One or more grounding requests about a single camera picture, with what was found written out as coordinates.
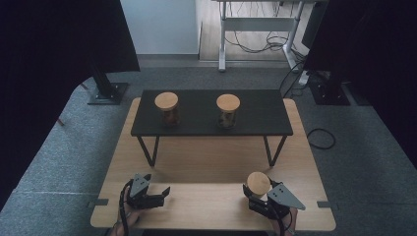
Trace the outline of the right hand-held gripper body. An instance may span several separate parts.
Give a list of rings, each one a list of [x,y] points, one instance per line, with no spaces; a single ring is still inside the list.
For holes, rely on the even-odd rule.
[[[282,182],[267,192],[265,201],[255,196],[248,200],[250,210],[275,220],[283,219],[290,212],[291,207],[301,210],[306,209],[305,205]]]

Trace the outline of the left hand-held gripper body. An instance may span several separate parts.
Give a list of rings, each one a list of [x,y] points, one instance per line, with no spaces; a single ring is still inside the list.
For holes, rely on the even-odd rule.
[[[128,191],[127,204],[134,209],[148,209],[162,207],[164,199],[161,195],[149,195],[149,181],[137,173]]]

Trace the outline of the glass jar with wooden lid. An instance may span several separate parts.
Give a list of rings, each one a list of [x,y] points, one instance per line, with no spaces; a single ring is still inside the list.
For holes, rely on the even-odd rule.
[[[262,198],[270,189],[268,176],[263,172],[251,173],[246,181],[247,187],[257,198]]]
[[[162,123],[166,127],[173,127],[179,124],[179,98],[176,93],[170,91],[162,92],[155,98],[154,104],[161,111]]]
[[[216,105],[220,110],[217,125],[220,128],[231,129],[235,126],[236,114],[240,104],[240,99],[235,94],[226,93],[217,98]]]

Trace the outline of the black raised shelf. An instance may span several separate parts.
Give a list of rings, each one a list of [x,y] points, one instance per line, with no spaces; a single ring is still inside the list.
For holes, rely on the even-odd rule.
[[[220,108],[216,100],[228,93],[240,99],[240,106],[235,126],[222,129],[217,125]],[[285,140],[293,134],[277,89],[177,89],[180,123],[172,128],[163,125],[162,111],[154,103],[159,94],[158,89],[146,89],[142,93],[131,130],[141,146],[145,137],[276,136]]]

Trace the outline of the person's right hand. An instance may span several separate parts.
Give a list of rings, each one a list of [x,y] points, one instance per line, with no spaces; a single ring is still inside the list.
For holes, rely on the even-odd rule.
[[[282,219],[283,234],[280,233],[280,226],[277,220],[270,222],[276,236],[295,236],[298,209],[291,207],[289,210],[290,212]]]

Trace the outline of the person's left hand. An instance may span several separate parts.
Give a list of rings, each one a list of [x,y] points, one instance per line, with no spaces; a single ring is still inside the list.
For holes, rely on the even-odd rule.
[[[143,209],[125,208],[124,213],[111,228],[109,236],[127,236],[131,228],[137,224],[145,213]]]

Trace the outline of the black stand with square base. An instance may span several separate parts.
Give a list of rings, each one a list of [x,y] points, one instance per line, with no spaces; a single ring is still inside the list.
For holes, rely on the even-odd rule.
[[[334,77],[331,72],[312,72],[308,85],[318,105],[348,106],[350,104],[341,87],[341,80]]]
[[[119,105],[128,87],[128,83],[111,83],[106,74],[96,65],[90,66],[96,89],[89,99],[88,105]]]

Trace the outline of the black curtain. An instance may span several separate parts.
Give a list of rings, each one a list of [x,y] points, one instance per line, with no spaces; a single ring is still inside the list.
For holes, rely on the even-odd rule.
[[[327,0],[305,68],[350,81],[417,168],[417,0]]]
[[[138,68],[121,0],[0,0],[0,210],[74,89]]]

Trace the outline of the white desk frame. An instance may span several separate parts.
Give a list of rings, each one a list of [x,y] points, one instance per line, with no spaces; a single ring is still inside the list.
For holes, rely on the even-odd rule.
[[[328,0],[212,0],[220,6],[220,44],[218,50],[218,71],[226,69],[225,36],[228,31],[279,31],[288,32],[289,36],[282,46],[286,62],[294,72],[299,71],[296,56],[291,48],[301,21],[301,15],[306,3],[327,2]],[[298,8],[294,17],[244,18],[227,16],[227,5],[232,2],[297,2]]]

